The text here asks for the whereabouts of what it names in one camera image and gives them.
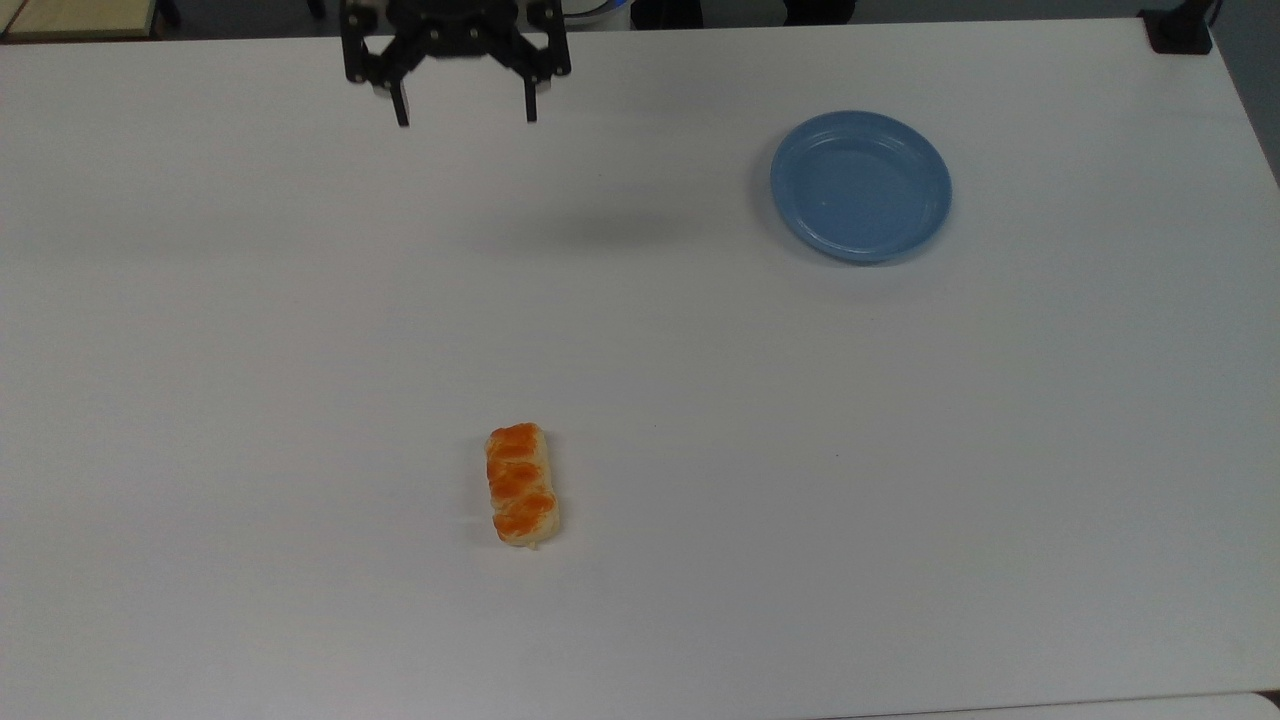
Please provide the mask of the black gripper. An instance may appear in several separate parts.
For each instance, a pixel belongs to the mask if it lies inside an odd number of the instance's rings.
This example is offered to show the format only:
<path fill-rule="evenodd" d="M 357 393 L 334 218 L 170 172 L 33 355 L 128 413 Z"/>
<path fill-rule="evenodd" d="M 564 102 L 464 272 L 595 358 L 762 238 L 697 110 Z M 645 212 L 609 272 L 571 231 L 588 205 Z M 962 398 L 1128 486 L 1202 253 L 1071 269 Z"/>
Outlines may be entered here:
<path fill-rule="evenodd" d="M 428 56 L 481 56 L 497 45 L 497 60 L 524 83 L 527 123 L 538 122 L 538 91 L 571 72 L 562 1 L 340 1 L 340 46 L 346 78 L 388 97 L 398 127 L 410 127 L 404 73 L 369 49 L 387 18 L 394 41 Z M 547 36 L 536 46 L 520 22 Z"/>

